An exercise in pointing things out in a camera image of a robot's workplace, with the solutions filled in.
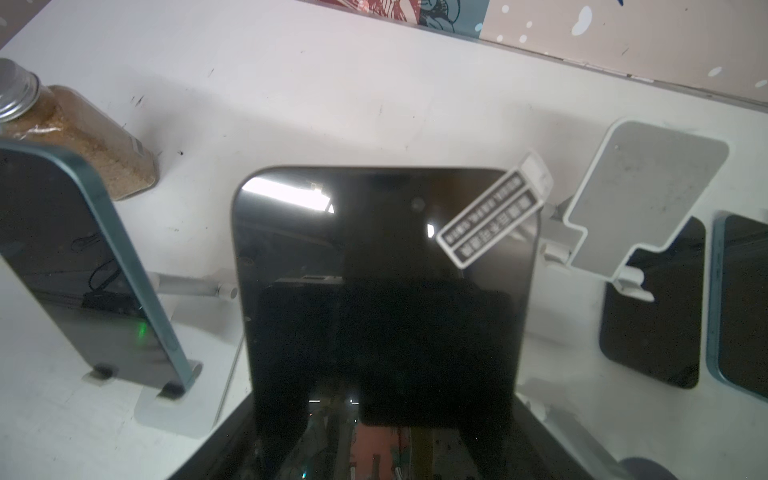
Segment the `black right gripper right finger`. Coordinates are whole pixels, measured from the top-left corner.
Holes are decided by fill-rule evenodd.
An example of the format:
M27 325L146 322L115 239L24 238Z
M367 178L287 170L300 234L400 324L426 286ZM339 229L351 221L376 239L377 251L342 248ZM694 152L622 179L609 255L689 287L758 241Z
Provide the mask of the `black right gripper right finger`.
M513 397L513 417L533 451L536 479L592 479L561 440L556 410L542 402Z

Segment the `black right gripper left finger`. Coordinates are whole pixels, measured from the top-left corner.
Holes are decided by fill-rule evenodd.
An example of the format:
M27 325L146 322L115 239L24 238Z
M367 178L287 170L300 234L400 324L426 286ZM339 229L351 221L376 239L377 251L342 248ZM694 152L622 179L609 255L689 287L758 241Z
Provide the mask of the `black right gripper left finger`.
M254 400L249 394L170 479L234 479L253 451L254 431Z

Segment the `black phone with sticker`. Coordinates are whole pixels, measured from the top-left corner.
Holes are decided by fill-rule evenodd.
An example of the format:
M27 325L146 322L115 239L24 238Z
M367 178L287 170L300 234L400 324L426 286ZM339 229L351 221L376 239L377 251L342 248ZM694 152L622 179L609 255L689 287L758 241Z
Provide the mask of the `black phone with sticker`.
M521 168L283 166L232 236L246 479L533 479L513 410L542 196Z

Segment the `teal phone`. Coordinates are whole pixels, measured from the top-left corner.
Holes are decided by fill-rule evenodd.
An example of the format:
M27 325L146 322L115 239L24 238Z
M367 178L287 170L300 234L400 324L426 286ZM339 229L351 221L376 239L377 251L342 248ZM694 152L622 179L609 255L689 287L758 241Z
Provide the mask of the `teal phone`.
M715 220L706 365L722 383L767 400L767 225Z

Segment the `green-edged phone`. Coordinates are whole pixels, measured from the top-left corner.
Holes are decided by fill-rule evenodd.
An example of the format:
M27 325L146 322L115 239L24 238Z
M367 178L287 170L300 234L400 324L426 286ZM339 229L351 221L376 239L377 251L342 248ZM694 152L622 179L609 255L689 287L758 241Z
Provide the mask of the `green-edged phone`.
M1 254L90 367L88 295L150 289L99 174L62 147L2 141Z

